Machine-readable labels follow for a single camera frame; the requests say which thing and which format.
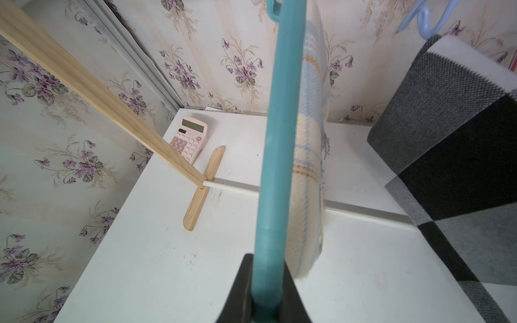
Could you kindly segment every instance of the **checkered fabric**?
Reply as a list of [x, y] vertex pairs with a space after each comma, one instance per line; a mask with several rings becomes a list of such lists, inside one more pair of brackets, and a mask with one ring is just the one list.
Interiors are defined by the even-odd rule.
[[293, 278], [309, 273], [323, 243], [323, 107], [330, 98], [323, 24], [315, 0], [307, 1], [300, 96], [285, 262]]
[[363, 158], [487, 323], [516, 322], [517, 77], [434, 36]]

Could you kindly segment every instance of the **calculator display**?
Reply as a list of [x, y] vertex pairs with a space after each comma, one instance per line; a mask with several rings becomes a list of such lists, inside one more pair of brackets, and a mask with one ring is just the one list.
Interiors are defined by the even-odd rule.
[[185, 120], [183, 119], [183, 121], [181, 122], [181, 124], [185, 127], [189, 127], [190, 129], [194, 129], [196, 131], [199, 131], [199, 132], [203, 132], [203, 130], [205, 130], [205, 127], [203, 126], [200, 126], [198, 124], [195, 124], [193, 122], [190, 122], [188, 120]]

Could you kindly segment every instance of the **pink calculator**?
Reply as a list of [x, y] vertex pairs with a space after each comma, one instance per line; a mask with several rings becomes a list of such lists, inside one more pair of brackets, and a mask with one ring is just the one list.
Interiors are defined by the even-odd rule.
[[182, 117], [181, 126], [172, 138], [171, 146], [189, 163], [193, 163], [197, 154], [205, 147], [208, 125], [191, 117]]

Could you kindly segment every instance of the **wall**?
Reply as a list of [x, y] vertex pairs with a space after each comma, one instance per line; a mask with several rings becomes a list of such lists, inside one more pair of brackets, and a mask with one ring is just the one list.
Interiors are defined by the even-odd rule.
[[[107, 0], [187, 105], [266, 112], [277, 25], [266, 0]], [[376, 122], [424, 40], [416, 21], [394, 32], [415, 0], [317, 0], [332, 84], [331, 119]], [[430, 1], [431, 25], [448, 0]], [[461, 1], [453, 33], [509, 66], [517, 3]]]
[[[32, 1], [24, 9], [165, 132], [172, 107], [73, 2]], [[52, 322], [152, 153], [5, 39], [0, 89], [0, 321]]]

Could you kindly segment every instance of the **wooden dowel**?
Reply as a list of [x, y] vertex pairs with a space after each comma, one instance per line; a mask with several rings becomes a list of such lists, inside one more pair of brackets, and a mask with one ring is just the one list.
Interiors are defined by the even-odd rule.
[[199, 188], [206, 176], [10, 0], [0, 0], [0, 34]]
[[[216, 150], [214, 150], [214, 152], [212, 153], [212, 156], [210, 157], [210, 160], [208, 161], [208, 164], [206, 165], [205, 169], [205, 176], [207, 181], [214, 180], [217, 173], [217, 169], [219, 168], [219, 164], [223, 159], [224, 151], [224, 146], [221, 146], [217, 147]], [[205, 204], [206, 196], [208, 195], [208, 190], [209, 188], [206, 186], [204, 186], [202, 189], [198, 187], [195, 190], [194, 197], [192, 198], [187, 213], [183, 218], [183, 227], [185, 227], [185, 229], [187, 229], [188, 231], [194, 230], [194, 226], [197, 221], [197, 218], [199, 217], [199, 213], [201, 213], [203, 204]]]

